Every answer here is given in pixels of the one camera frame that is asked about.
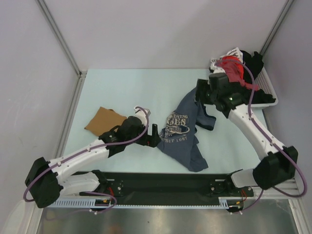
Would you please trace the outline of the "blue printed garment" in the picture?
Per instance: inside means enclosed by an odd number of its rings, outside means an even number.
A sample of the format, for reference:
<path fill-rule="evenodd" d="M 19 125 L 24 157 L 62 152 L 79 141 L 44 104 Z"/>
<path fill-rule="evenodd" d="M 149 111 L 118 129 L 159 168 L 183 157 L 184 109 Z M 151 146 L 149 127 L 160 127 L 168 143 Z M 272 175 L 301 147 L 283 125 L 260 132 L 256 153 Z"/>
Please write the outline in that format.
<path fill-rule="evenodd" d="M 189 171 L 200 172 L 207 169 L 208 164 L 198 148 L 197 126 L 212 131 L 216 117 L 207 114 L 206 107 L 196 101 L 195 95 L 196 88 L 187 93 L 167 117 L 157 148 Z"/>

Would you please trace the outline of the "tan ribbed tank top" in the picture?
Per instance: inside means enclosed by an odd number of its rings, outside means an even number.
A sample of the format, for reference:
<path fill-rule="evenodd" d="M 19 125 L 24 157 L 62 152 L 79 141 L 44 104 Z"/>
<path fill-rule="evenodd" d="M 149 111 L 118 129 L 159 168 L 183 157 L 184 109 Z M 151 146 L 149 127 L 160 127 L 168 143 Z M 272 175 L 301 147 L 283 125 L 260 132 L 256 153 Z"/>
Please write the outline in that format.
<path fill-rule="evenodd" d="M 116 113 L 113 109 L 100 107 L 84 129 L 90 131 L 95 136 L 100 136 L 113 127 L 121 125 L 126 119 L 126 116 Z"/>

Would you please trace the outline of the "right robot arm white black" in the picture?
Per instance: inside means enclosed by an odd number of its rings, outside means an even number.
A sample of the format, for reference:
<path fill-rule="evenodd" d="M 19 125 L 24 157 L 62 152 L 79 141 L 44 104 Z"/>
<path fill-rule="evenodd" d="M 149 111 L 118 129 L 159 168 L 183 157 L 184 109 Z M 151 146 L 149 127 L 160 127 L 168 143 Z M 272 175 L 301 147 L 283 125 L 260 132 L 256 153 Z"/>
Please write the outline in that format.
<path fill-rule="evenodd" d="M 253 169 L 231 173 L 231 180 L 225 183 L 225 191 L 229 195 L 237 195 L 247 186 L 267 190 L 294 178 L 298 151 L 293 146 L 286 147 L 264 127 L 249 108 L 247 99 L 235 91 L 225 73 L 211 74 L 208 80 L 198 79 L 195 100 L 201 104 L 214 105 L 235 124 L 260 160 Z"/>

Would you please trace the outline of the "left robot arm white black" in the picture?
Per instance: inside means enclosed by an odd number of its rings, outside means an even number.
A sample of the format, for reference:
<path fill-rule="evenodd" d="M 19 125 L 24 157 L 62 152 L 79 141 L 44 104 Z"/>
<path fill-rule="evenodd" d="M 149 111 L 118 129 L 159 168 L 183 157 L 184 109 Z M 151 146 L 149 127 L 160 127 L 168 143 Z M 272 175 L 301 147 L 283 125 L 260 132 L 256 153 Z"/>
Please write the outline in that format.
<path fill-rule="evenodd" d="M 152 124 L 148 134 L 149 122 L 130 116 L 121 125 L 101 134 L 88 146 L 50 161 L 36 159 L 25 179 L 25 202 L 34 202 L 38 208 L 46 208 L 66 195 L 95 195 L 113 197 L 113 189 L 105 174 L 92 170 L 84 174 L 78 171 L 89 164 L 108 159 L 125 150 L 131 144 L 155 148 L 160 143 L 157 124 Z"/>

